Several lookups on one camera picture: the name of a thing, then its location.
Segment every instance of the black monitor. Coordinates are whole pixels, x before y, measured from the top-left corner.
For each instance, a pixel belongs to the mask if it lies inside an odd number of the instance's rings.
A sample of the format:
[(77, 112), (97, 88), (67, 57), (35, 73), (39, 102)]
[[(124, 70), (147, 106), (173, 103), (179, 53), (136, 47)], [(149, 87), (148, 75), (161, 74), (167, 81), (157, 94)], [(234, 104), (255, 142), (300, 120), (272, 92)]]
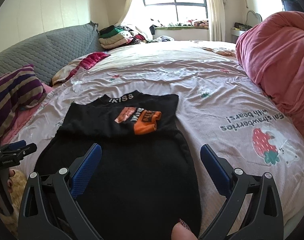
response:
[(282, 0), (284, 11), (304, 12), (297, 0)]

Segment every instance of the gray quilted headboard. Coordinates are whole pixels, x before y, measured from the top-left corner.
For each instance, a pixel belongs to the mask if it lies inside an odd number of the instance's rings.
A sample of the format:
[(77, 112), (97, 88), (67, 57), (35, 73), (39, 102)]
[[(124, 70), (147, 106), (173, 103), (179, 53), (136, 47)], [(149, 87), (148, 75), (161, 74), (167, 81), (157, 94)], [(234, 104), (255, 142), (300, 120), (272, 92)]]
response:
[(97, 25), (62, 28), (21, 41), (0, 53), (0, 76), (33, 64), (37, 77), (48, 84), (68, 62), (86, 54), (103, 51)]

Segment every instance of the purple striped cushion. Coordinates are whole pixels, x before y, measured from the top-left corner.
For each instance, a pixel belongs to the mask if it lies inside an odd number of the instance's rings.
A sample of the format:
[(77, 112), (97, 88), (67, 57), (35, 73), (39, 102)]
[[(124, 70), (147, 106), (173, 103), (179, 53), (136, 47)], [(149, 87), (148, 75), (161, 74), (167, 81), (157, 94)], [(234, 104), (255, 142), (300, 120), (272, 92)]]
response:
[(18, 110), (38, 105), (46, 96), (34, 66), (24, 66), (0, 77), (0, 138), (14, 125)]

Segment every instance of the painted fingernail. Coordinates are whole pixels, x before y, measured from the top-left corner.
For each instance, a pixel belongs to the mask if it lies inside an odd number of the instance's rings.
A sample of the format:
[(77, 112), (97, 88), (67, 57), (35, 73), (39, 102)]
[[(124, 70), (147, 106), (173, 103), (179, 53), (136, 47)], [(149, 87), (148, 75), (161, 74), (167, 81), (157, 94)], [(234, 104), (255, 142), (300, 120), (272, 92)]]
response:
[(188, 226), (182, 219), (180, 219), (179, 222), (180, 222), (181, 225), (183, 225), (187, 230), (191, 231), (191, 229), (189, 228), (189, 226)]

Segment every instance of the pink bed sheet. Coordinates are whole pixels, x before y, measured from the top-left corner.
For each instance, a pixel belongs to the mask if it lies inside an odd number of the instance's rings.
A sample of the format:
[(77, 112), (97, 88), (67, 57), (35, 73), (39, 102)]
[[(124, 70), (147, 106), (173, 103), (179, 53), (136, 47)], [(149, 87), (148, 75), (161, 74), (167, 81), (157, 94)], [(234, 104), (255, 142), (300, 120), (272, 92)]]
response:
[(269, 16), (239, 37), (236, 57), (304, 135), (304, 13)]
[[(53, 88), (49, 87), (44, 83), (43, 86), (47, 94), (53, 90)], [(13, 127), (8, 131), (6, 135), (1, 138), (1, 145), (9, 143), (13, 139), (13, 137), (20, 131), (20, 129), (22, 129), (23, 126), (32, 118), (33, 114), (40, 106), (41, 103), (31, 109), (19, 111)]]

